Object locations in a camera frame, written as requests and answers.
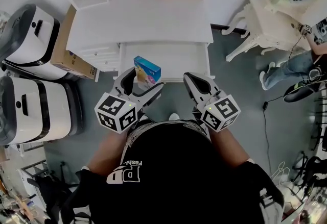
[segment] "white appliance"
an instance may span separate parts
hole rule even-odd
[[[72,85],[0,78],[0,145],[61,139],[81,129],[81,107]]]
[[[17,10],[0,39],[0,61],[32,75],[57,80],[67,72],[50,64],[60,23],[34,4]]]

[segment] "black handle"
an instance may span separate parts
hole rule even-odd
[[[39,32],[40,32],[40,29],[41,29],[42,24],[43,24],[43,21],[42,20],[39,20],[37,22],[37,25],[36,25],[36,28],[35,28],[35,31],[34,31],[34,34],[36,35],[36,37],[39,36]]]
[[[26,100],[26,94],[21,96],[21,107],[22,107],[22,113],[26,116],[29,116],[29,113],[27,111],[27,100]]]

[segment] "jeans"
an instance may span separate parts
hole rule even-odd
[[[307,76],[310,68],[313,66],[311,51],[297,55],[281,65],[280,68],[273,67],[269,73],[263,77],[265,87],[270,89],[276,83],[285,80],[289,77],[303,77]]]

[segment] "black t-shirt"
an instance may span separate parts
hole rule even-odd
[[[79,212],[94,223],[164,219],[264,223],[263,208],[279,218],[284,204],[259,166],[246,162],[229,168],[191,122],[143,126],[129,136],[121,166],[107,178],[88,170],[80,176],[79,188],[61,210],[64,224],[72,223]]]

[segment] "blue box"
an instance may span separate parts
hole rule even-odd
[[[161,82],[161,68],[152,62],[137,56],[134,58],[137,84],[140,89],[148,90]]]

